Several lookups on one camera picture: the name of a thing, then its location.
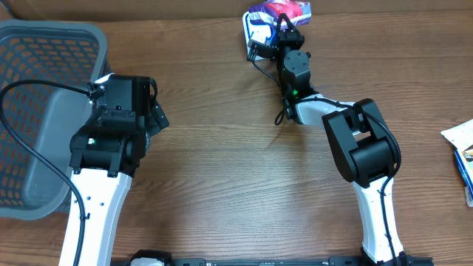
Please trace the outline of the red purple pad pack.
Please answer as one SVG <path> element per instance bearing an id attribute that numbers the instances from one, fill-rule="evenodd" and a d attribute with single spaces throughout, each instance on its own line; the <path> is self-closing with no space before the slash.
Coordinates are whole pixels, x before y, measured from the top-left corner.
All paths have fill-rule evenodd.
<path id="1" fill-rule="evenodd" d="M 311 3 L 308 1 L 268 0 L 249 8 L 272 13 L 276 19 L 281 13 L 285 13 L 295 26 L 308 24 L 312 16 Z"/>

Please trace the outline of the white cream tube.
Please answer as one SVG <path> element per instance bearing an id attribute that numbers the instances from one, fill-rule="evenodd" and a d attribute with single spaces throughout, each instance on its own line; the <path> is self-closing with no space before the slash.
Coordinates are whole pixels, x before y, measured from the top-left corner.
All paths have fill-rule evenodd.
<path id="1" fill-rule="evenodd" d="M 469 120 L 453 128 L 443 130 L 440 134 L 456 149 L 466 151 L 472 148 L 472 124 L 473 121 Z"/>

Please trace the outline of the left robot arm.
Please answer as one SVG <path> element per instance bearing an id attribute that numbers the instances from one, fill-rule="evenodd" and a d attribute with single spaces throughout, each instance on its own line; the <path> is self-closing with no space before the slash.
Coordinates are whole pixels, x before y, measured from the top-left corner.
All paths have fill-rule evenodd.
<path id="1" fill-rule="evenodd" d="M 153 78 L 108 74 L 88 85 L 92 114 L 72 136 L 75 186 L 60 265 L 109 265 L 118 220 L 152 136 L 169 126 Z"/>

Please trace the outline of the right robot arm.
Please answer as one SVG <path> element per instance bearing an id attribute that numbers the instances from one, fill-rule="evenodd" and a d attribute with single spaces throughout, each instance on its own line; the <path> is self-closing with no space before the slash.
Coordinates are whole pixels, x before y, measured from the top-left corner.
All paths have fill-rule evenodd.
<path id="1" fill-rule="evenodd" d="M 304 36 L 281 14 L 276 24 L 276 62 L 282 90 L 280 124 L 287 117 L 321 127 L 336 168 L 352 184 L 363 227 L 362 254 L 368 265 L 408 265 L 398 237 L 392 187 L 401 165 L 398 142 L 376 103 L 369 99 L 340 102 L 319 94 L 310 83 Z"/>

